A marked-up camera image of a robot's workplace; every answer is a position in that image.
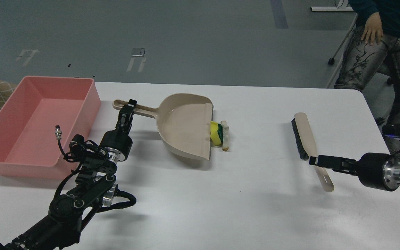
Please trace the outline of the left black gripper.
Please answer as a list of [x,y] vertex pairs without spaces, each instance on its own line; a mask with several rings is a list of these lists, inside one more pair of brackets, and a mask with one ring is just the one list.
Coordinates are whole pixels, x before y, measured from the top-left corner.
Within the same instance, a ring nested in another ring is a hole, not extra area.
[[99,144],[102,148],[117,152],[120,162],[127,160],[132,147],[129,133],[137,104],[136,100],[130,99],[128,104],[120,109],[116,129],[107,131]]

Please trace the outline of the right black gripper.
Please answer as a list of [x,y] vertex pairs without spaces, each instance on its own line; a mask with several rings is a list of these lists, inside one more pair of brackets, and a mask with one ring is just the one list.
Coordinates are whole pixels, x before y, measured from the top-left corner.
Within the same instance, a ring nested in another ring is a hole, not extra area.
[[357,161],[327,155],[311,156],[309,164],[358,176],[361,184],[368,188],[393,192],[400,186],[400,160],[384,153],[369,152]]

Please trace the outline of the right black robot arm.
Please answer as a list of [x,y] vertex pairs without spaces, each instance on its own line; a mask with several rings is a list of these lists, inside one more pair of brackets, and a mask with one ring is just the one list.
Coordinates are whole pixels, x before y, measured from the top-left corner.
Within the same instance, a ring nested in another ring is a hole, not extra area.
[[[384,125],[382,132],[386,137],[400,141],[400,124]],[[356,176],[365,187],[392,192],[400,186],[400,160],[396,154],[368,152],[360,160],[317,155],[309,158],[309,164]]]

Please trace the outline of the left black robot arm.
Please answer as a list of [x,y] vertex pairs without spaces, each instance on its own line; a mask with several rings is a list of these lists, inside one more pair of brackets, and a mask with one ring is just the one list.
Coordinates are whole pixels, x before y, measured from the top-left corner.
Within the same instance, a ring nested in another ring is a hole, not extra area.
[[0,243],[0,250],[62,250],[79,243],[82,230],[96,213],[136,204],[134,195],[119,190],[115,173],[132,147],[129,133],[137,105],[132,99],[121,105],[115,129],[107,131],[100,144],[77,134],[69,152],[64,152],[62,131],[55,127],[64,160],[78,166],[57,187],[48,215],[10,243]]

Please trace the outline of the person's right hand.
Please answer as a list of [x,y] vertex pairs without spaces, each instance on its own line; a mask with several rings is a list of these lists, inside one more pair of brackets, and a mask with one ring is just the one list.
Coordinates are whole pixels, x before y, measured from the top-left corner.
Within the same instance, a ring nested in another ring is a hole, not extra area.
[[360,40],[365,44],[373,46],[373,44],[381,44],[384,35],[382,21],[379,12],[371,14],[365,22],[364,31]]

